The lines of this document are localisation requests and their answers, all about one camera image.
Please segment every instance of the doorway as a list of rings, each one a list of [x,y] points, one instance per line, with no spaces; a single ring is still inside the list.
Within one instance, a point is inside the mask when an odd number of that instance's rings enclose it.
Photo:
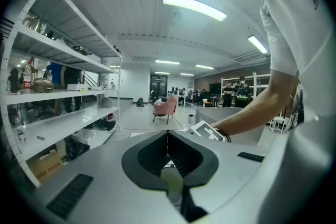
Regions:
[[[167,97],[167,80],[168,76],[151,75],[150,93],[152,91],[156,92],[155,98],[152,98],[152,95],[150,95],[151,100]]]

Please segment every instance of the pink armchair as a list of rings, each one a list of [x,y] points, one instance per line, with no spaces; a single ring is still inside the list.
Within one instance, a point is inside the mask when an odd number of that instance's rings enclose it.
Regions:
[[[175,109],[176,109],[176,104],[177,104],[176,97],[169,98],[165,103],[161,105],[155,104],[154,105],[155,116],[154,116],[153,122],[157,116],[162,117],[162,116],[168,115],[168,119],[167,119],[167,124],[168,124],[169,115],[171,115],[173,118],[173,114],[175,113]]]

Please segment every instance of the fluorescent light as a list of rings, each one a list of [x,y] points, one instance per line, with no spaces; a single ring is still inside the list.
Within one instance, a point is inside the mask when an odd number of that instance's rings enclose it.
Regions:
[[[225,13],[196,0],[162,0],[162,2],[167,5],[188,8],[203,13],[221,22],[227,17]]]
[[[206,68],[206,69],[214,69],[213,67],[206,67],[206,66],[200,66],[200,65],[195,65],[195,67],[202,67],[202,68]]]
[[[179,62],[169,62],[169,61],[161,61],[161,60],[156,60],[155,62],[159,62],[159,63],[172,63],[173,65],[179,65]]]
[[[267,53],[267,49],[260,43],[260,41],[255,36],[250,36],[247,38],[254,46],[258,48],[263,54]]]

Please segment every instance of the trash can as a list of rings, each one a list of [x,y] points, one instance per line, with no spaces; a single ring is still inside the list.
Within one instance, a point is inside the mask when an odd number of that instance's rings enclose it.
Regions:
[[[196,119],[196,116],[195,116],[195,115],[193,115],[193,114],[189,114],[188,122],[189,122],[190,124],[195,125],[195,119]]]

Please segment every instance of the person in blue shirt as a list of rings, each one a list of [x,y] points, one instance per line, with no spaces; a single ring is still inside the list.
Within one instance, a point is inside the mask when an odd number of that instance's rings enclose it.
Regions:
[[[53,76],[52,83],[54,84],[54,90],[60,90],[61,89],[61,70],[62,65],[58,63],[51,62],[50,65],[47,66],[46,72],[48,73],[49,70],[51,70],[51,74]],[[58,116],[61,112],[61,99],[55,100],[55,107],[54,107],[54,113],[55,116]]]

